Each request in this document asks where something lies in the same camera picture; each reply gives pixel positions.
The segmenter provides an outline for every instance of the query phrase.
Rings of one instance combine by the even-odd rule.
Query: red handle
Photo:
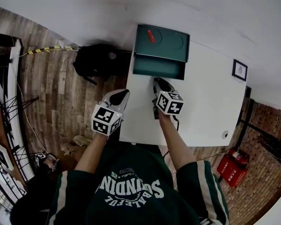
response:
[[[147,32],[148,32],[148,35],[150,37],[151,43],[156,42],[155,38],[153,37],[153,34],[152,34],[151,30],[148,30]]]

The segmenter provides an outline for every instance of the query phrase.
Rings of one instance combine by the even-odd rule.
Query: framed picture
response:
[[[247,81],[248,66],[234,59],[232,76]]]

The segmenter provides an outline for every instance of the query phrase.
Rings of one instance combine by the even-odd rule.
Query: fiducial marker cube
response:
[[[38,166],[40,166],[40,164],[46,159],[46,155],[42,152],[37,153],[34,156],[35,156],[35,161]]]
[[[183,103],[184,101],[178,93],[160,91],[156,106],[166,115],[178,115]]]
[[[109,136],[121,124],[123,114],[102,105],[96,105],[92,114],[91,125],[92,130]]]

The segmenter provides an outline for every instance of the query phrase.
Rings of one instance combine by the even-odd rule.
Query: red box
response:
[[[225,155],[217,167],[219,174],[230,187],[236,187],[247,173],[248,169],[240,167],[233,158]]]

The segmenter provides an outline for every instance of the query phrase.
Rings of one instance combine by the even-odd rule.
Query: sleeve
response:
[[[84,171],[64,171],[58,178],[46,224],[82,224],[95,190],[95,175]]]
[[[186,164],[176,175],[179,194],[195,210],[202,225],[229,225],[227,204],[209,162]]]

